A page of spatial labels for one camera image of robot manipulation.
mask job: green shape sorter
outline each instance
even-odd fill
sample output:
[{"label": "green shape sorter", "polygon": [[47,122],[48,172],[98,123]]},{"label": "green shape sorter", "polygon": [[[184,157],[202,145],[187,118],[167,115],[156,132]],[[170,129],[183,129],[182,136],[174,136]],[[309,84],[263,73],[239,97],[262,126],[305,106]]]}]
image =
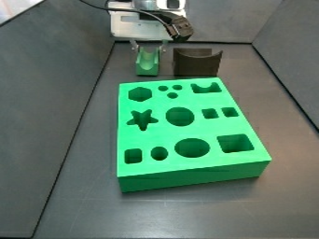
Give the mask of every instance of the green shape sorter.
[{"label": "green shape sorter", "polygon": [[120,85],[123,192],[260,176],[270,161],[220,78]]}]

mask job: green foam block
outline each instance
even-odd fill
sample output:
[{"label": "green foam block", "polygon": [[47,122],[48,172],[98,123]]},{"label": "green foam block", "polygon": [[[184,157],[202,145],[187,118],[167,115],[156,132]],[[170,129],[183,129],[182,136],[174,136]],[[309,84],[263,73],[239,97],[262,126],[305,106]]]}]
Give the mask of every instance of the green foam block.
[{"label": "green foam block", "polygon": [[120,85],[123,192],[260,176],[270,161],[220,78]]}]

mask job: dark gray table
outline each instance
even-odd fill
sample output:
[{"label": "dark gray table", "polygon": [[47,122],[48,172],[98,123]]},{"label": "dark gray table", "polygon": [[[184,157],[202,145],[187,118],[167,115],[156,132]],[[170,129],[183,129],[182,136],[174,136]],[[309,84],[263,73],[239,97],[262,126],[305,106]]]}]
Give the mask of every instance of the dark gray table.
[{"label": "dark gray table", "polygon": [[119,84],[172,79],[172,47],[158,77],[135,76],[118,43],[74,139],[35,238],[318,237],[319,137],[251,45],[224,50],[219,75],[272,155],[259,178],[120,193]]}]

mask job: black object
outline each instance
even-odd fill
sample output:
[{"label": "black object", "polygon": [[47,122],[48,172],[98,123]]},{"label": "black object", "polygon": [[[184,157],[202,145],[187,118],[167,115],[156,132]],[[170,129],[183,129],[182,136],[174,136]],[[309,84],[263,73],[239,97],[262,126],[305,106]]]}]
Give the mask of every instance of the black object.
[{"label": "black object", "polygon": [[0,237],[31,237],[114,46],[110,17],[47,0],[0,28]]},{"label": "black object", "polygon": [[212,49],[174,49],[176,76],[216,77],[223,51],[212,55]]},{"label": "black object", "polygon": [[[190,39],[194,34],[194,27],[183,16],[160,11],[152,12],[152,15],[166,22],[163,26],[175,42],[186,42]],[[140,19],[152,21],[155,18],[140,13]]]},{"label": "black object", "polygon": [[319,129],[318,12],[318,1],[284,1],[254,46]]}]

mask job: rectangular hole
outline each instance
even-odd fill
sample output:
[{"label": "rectangular hole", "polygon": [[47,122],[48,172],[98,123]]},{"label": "rectangular hole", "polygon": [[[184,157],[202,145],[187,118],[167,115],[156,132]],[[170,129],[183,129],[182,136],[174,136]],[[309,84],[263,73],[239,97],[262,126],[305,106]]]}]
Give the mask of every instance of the rectangular hole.
[{"label": "rectangular hole", "polygon": [[124,162],[127,164],[142,162],[142,150],[139,148],[128,149],[124,152]]},{"label": "rectangular hole", "polygon": [[214,108],[207,108],[207,109],[202,109],[203,112],[203,116],[204,119],[216,119],[218,118],[218,113],[216,110]]},{"label": "rectangular hole", "polygon": [[216,140],[224,153],[254,150],[252,142],[246,134],[219,136]]},{"label": "rectangular hole", "polygon": [[224,107],[224,108],[222,108],[222,111],[223,111],[226,117],[238,117],[235,108]]}]

